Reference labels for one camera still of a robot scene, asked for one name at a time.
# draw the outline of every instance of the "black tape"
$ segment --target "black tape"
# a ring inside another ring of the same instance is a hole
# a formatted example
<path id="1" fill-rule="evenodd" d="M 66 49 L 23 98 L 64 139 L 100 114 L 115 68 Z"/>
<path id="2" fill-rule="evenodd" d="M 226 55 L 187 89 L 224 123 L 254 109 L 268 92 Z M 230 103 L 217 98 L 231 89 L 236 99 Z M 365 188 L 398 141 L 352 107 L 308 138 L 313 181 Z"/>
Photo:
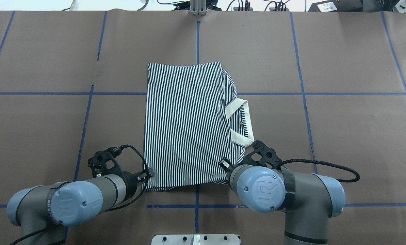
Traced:
<path id="1" fill-rule="evenodd" d="M 287 231 L 285 231 L 285 236 L 298 240 L 298 241 L 308 242 L 308 243 L 313 243 L 313 244 L 327 244 L 328 243 L 328 239 L 315 239 L 315 238 L 309 238 L 309 237 L 304 237 L 304 236 L 298 236 L 298 235 L 289 233 Z"/>
<path id="2" fill-rule="evenodd" d="M 55 224 L 55 225 L 60 225 L 60 223 L 57 222 L 57 221 L 55 220 L 55 218 L 53 218 L 53 216 L 52 216 L 52 210 L 51 210 L 51 208 L 50 208 L 50 204 L 51 204 L 51 202 L 52 202 L 52 197 L 53 197 L 53 195 L 55 195 L 55 192 L 56 192 L 59 188 L 61 188 L 63 185 L 65 185 L 65 184 L 67 184 L 67 183 L 70 183 L 70 181 L 61 181 L 61 182 L 54 183 L 54 184 L 52 185 L 52 187 L 50 187 L 49 193 L 47 194 L 47 199 L 46 199 L 47 213 L 49 214 L 49 219 L 50 219 L 50 221 L 51 221 L 53 224 Z"/>
<path id="3" fill-rule="evenodd" d="M 285 195 L 285 200 L 279 207 L 278 211 L 285 212 L 285 211 L 288 211 L 292 207 L 293 202 L 295 201 L 295 192 L 296 192 L 295 176 L 285 166 L 281 166 L 281 171 L 283 174 L 283 182 L 284 182 L 285 189 L 286 189 L 286 195 Z"/>

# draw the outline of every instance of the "white label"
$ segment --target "white label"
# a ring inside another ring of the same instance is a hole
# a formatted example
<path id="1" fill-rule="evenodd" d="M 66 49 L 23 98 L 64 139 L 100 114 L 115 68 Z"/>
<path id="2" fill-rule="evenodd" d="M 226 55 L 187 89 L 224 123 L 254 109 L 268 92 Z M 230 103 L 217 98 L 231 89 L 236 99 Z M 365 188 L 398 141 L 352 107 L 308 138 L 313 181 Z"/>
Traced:
<path id="1" fill-rule="evenodd" d="M 330 12 L 334 10 L 338 10 L 333 2 L 329 3 L 322 3 L 317 5 L 321 12 Z"/>

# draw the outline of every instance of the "black and white stripes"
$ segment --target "black and white stripes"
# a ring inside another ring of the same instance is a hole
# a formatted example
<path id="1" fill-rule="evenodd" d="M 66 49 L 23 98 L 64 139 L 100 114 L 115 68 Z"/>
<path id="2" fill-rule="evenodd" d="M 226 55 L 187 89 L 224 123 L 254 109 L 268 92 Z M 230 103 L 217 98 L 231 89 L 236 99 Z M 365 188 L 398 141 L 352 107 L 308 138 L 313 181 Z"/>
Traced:
<path id="1" fill-rule="evenodd" d="M 236 163 L 245 152 L 232 142 L 230 129 L 248 136 L 251 126 L 242 106 L 226 118 L 225 107 L 236 97 L 236 86 L 220 62 L 148 65 L 144 155 L 156 174 L 149 190 L 224 181 L 220 159 Z"/>

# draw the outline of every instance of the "metal plate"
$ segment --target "metal plate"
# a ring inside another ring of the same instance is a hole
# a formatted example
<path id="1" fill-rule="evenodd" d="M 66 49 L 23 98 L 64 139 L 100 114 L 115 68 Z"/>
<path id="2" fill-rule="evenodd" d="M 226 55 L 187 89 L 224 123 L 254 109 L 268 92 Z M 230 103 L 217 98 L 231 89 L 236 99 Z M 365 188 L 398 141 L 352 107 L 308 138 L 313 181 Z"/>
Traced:
<path id="1" fill-rule="evenodd" d="M 240 237 L 235 234 L 156 235 L 151 245 L 240 245 Z"/>

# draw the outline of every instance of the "wire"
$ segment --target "wire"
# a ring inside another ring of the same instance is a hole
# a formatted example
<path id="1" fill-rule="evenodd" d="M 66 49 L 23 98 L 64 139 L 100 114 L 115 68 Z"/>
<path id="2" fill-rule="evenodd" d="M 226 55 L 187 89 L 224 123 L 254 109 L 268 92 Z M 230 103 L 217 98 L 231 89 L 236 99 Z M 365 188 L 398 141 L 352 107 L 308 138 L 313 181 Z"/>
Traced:
<path id="1" fill-rule="evenodd" d="M 283 2 L 280 1 L 279 4 L 276 5 L 276 8 L 273 11 L 279 11 L 279 9 L 281 8 Z"/>
<path id="2" fill-rule="evenodd" d="M 266 6 L 266 8 L 265 8 L 265 10 L 264 11 L 266 11 L 266 9 L 268 8 L 268 6 L 270 5 L 270 4 L 272 4 L 272 3 L 275 3 L 276 4 L 276 7 L 277 7 L 277 2 L 274 2 L 274 1 L 270 1 L 270 3 Z"/>
<path id="3" fill-rule="evenodd" d="M 142 159 L 142 162 L 144 163 L 145 169 L 146 169 L 146 170 L 148 169 L 148 165 L 147 165 L 147 162 L 145 161 L 145 158 L 142 156 L 141 153 L 139 153 L 139 151 L 138 151 L 135 147 L 133 147 L 133 146 L 131 146 L 131 145 L 122 145 L 122 146 L 120 146 L 120 147 L 121 147 L 121 149 L 132 148 L 132 149 L 136 152 L 136 154 L 138 154 L 139 157 Z M 125 207 L 131 205 L 132 203 L 134 203 L 136 200 L 139 199 L 139 197 L 142 196 L 142 194 L 144 193 L 144 191 L 147 189 L 147 183 L 148 183 L 148 180 L 147 180 L 147 181 L 144 183 L 144 185 L 142 186 L 141 192 L 139 193 L 139 195 L 137 195 L 137 197 L 135 197 L 133 200 L 131 200 L 130 202 L 128 202 L 128 203 L 126 203 L 126 204 L 124 204 L 124 205 L 122 205 L 122 206 L 118 206 L 118 207 L 115 207 L 115 208 L 111 208 L 111 209 L 107 210 L 106 212 L 108 212 L 108 211 L 114 211 L 114 210 L 121 209 L 121 208 L 125 208 Z"/>
<path id="4" fill-rule="evenodd" d="M 226 11 L 229 11 L 229 8 L 230 8 L 231 4 L 232 4 L 234 1 L 236 1 L 236 0 L 231 0 L 231 2 L 230 2 L 230 4 L 229 4 L 229 6 L 227 7 Z"/>
<path id="5" fill-rule="evenodd" d="M 184 3 L 183 1 L 178 1 L 178 2 L 173 2 L 173 3 L 160 3 L 159 0 L 157 0 L 159 4 L 173 4 L 173 3 Z"/>
<path id="6" fill-rule="evenodd" d="M 318 161 L 318 160 L 290 159 L 290 160 L 282 161 L 281 163 L 277 164 L 274 168 L 275 169 L 280 169 L 281 166 L 283 166 L 283 165 L 285 165 L 287 163 L 313 163 L 313 164 L 319 164 L 319 165 L 335 167 L 335 168 L 338 168 L 338 169 L 342 169 L 342 170 L 351 172 L 356 176 L 354 179 L 351 179 L 351 180 L 337 180 L 337 181 L 344 182 L 344 183 L 352 183 L 352 182 L 356 182 L 356 181 L 360 180 L 360 174 L 357 171 L 355 171 L 354 169 L 352 169 L 352 168 L 341 166 L 341 165 L 334 164 L 334 163 Z"/>
<path id="7" fill-rule="evenodd" d="M 137 11 L 141 11 L 143 10 L 145 7 L 147 7 L 148 5 L 148 0 L 145 0 L 144 6 L 142 6 L 140 9 L 138 9 Z"/>
<path id="8" fill-rule="evenodd" d="M 23 241 L 24 239 L 28 239 L 29 237 L 35 236 L 36 234 L 39 234 L 39 233 L 41 233 L 41 232 L 45 232 L 45 231 L 47 231 L 48 229 L 50 229 L 50 227 L 46 227 L 46 228 L 44 228 L 44 229 L 41 229 L 41 230 L 38 230 L 38 231 L 34 231 L 34 232 L 30 233 L 30 234 L 27 234 L 27 235 L 25 235 L 25 236 L 22 236 L 22 237 L 20 237 L 19 239 L 13 241 L 13 243 L 11 243 L 11 245 L 15 245 L 15 244 L 17 244 L 17 243 Z"/>
<path id="9" fill-rule="evenodd" d="M 284 3 L 283 1 L 280 1 L 279 6 L 277 7 L 277 11 L 286 11 L 286 3 Z"/>

